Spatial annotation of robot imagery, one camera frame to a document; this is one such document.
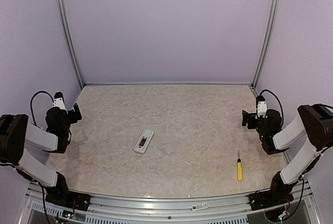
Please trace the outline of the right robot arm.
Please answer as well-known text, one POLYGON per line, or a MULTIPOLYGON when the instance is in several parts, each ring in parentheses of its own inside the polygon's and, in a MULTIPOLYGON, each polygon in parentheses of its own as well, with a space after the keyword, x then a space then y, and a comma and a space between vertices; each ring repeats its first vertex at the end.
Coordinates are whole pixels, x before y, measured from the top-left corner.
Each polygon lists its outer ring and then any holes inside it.
POLYGON ((268 155, 283 153, 299 139, 304 140, 293 159, 273 176, 270 188, 249 195, 252 210, 291 203, 293 188, 332 147, 332 106, 301 105, 297 111, 298 115, 286 127, 282 127, 282 114, 274 109, 242 112, 242 125, 257 131, 268 155))

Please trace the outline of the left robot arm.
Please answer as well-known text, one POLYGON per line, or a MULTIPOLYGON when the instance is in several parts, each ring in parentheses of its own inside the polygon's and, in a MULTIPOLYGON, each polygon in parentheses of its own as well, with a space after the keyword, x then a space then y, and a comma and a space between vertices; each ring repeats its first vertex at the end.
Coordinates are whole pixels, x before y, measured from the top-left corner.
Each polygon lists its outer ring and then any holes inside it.
POLYGON ((1 164, 12 166, 22 177, 39 183, 46 191, 47 202, 87 211, 91 196, 69 190, 64 175, 46 167, 27 150, 31 145, 47 153, 65 153, 72 137, 70 126, 81 118, 77 104, 69 111, 59 106, 50 108, 46 130, 31 123, 26 114, 1 116, 1 164))

